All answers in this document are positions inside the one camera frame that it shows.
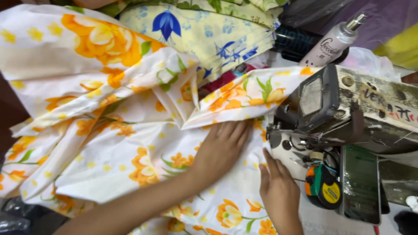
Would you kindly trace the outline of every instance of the phone screen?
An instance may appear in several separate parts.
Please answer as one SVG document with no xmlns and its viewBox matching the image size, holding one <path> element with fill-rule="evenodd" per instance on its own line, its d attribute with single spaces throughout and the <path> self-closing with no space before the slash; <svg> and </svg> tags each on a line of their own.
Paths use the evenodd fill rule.
<svg viewBox="0 0 418 235">
<path fill-rule="evenodd" d="M 354 220 L 380 224 L 377 156 L 368 150 L 344 146 L 344 215 Z"/>
</svg>

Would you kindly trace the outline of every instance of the tape measure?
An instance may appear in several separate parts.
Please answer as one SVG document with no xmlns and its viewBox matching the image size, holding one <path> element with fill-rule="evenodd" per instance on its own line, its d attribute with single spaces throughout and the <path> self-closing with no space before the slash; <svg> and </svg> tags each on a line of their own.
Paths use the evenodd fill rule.
<svg viewBox="0 0 418 235">
<path fill-rule="evenodd" d="M 314 205 L 324 209 L 337 209 L 342 201 L 340 183 L 322 162 L 308 168 L 305 191 Z"/>
</svg>

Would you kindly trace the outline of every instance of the human hand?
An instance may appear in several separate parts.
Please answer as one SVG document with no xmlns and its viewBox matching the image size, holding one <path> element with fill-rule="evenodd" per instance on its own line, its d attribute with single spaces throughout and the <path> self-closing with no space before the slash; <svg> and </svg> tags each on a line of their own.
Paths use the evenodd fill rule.
<svg viewBox="0 0 418 235">
<path fill-rule="evenodd" d="M 270 170 L 260 165 L 260 195 L 278 234 L 303 235 L 299 220 L 299 199 L 301 191 L 289 170 L 278 159 L 273 159 L 266 148 L 263 149 Z"/>
<path fill-rule="evenodd" d="M 189 170 L 191 177 L 205 189 L 224 176 L 238 160 L 252 125 L 230 121 L 212 125 Z"/>
</svg>

